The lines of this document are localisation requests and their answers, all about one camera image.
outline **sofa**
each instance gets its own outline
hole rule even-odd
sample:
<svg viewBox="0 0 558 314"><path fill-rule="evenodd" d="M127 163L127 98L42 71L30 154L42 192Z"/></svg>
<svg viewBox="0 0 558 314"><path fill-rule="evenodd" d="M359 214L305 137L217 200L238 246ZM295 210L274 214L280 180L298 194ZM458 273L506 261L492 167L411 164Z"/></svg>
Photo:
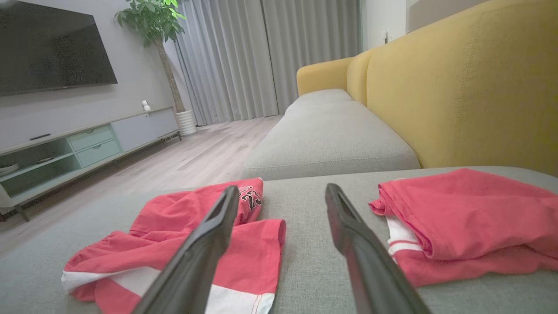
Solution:
<svg viewBox="0 0 558 314"><path fill-rule="evenodd" d="M455 168L330 175L264 182L260 219L286 221L286 238L273 313L355 313L347 263L336 250L326 213L325 187L338 184L365 223L387 246L385 219L368 202L378 183L448 172ZM558 193L558 178L509 167L472 167ZM114 230L128 232L151 198L173 191L107 196L0 258L1 313L98 313L94 303L67 296L60 277L70 257ZM558 272L488 274L478 279L421 287L434 314L558 312Z"/></svg>
<svg viewBox="0 0 558 314"><path fill-rule="evenodd" d="M252 158L244 173L265 180L259 219L286 221L273 313L355 312L347 264L331 239L324 200L328 183L344 190L386 246L385 219L368 207L378 198L381 182L446 173L465 163L500 164L514 166L468 168L558 193L558 132L552 123L558 99L556 16L555 0L493 0L355 58L299 72L301 97L254 150L252 157L265 161ZM510 37L510 43L495 33ZM468 53L461 55L464 47ZM489 63L486 55L499 57ZM517 73L526 79L511 77ZM312 120L316 112L325 118ZM170 192L107 196L2 256L0 312L99 312L95 304L64 294L60 277L65 263L110 232L127 232L147 201ZM436 314L558 313L558 272L487 274L417 291Z"/></svg>
<svg viewBox="0 0 558 314"><path fill-rule="evenodd" d="M492 0L301 68L243 177L501 165L558 175L558 2Z"/></svg>

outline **white plant pot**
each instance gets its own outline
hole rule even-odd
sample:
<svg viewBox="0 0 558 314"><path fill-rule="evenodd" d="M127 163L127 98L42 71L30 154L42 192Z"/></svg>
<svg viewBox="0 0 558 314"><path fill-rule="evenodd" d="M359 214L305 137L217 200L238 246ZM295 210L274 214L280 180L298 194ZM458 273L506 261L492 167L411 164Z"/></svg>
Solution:
<svg viewBox="0 0 558 314"><path fill-rule="evenodd" d="M178 124L181 136L196 133L196 122L194 120L194 113L192 112L192 110L179 112L176 115L178 117Z"/></svg>

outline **red clothing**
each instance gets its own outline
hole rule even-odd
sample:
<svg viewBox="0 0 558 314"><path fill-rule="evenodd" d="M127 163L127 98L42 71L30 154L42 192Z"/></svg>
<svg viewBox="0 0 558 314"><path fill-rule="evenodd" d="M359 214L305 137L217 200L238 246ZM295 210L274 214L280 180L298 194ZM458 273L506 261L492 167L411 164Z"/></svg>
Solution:
<svg viewBox="0 0 558 314"><path fill-rule="evenodd" d="M470 169L378 189L370 207L391 216L390 253L415 286L558 270L558 196L547 190Z"/></svg>
<svg viewBox="0 0 558 314"><path fill-rule="evenodd" d="M206 313L223 309L267 313L275 297L283 220L255 221L261 210L261 179L211 185L149 201L130 227L76 253L64 267L62 286L81 301L96 301L105 313L130 313L221 192L240 191L227 252L219 260Z"/></svg>

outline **tv stand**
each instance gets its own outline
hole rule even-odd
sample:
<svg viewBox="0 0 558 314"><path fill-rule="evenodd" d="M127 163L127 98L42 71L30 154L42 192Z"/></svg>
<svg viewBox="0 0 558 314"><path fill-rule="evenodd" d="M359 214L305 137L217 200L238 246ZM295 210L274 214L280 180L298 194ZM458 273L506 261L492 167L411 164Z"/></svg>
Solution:
<svg viewBox="0 0 558 314"><path fill-rule="evenodd" d="M141 112L0 150L0 164L19 165L0 177L0 215L108 163L177 134L172 107Z"/></svg>

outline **gray sofa cushion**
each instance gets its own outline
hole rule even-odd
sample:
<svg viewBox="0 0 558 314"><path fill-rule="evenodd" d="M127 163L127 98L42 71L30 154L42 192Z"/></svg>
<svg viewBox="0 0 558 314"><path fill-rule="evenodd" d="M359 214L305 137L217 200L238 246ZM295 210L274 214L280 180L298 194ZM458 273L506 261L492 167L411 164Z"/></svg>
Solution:
<svg viewBox="0 0 558 314"><path fill-rule="evenodd" d="M558 178L508 167L469 167L558 193ZM397 178L440 174L458 168L359 173L265 182L261 219L287 223L281 275L274 313L355 313L344 257L331 239L325 187L338 184L366 224L386 245L385 219L368 203L378 198L378 183ZM418 289L433 313L558 313L558 272L527 275L488 274L478 279Z"/></svg>
<svg viewBox="0 0 558 314"><path fill-rule="evenodd" d="M471 167L534 184L558 193L558 179L525 169ZM268 181L261 219L287 222L274 313L354 313L347 265L335 250L326 215L324 191L340 185L368 226L385 241L384 219L368 202L378 197L377 184L396 178L432 175L457 168L419 169ZM0 259L0 312L97 313L94 303L66 296L62 268L83 247L114 230L127 232L143 205L167 192L109 196L70 215ZM433 313L557 313L558 273L485 275L474 280L418 289Z"/></svg>
<svg viewBox="0 0 558 314"><path fill-rule="evenodd" d="M243 178L263 180L420 168L413 150L341 90L297 99L253 149Z"/></svg>

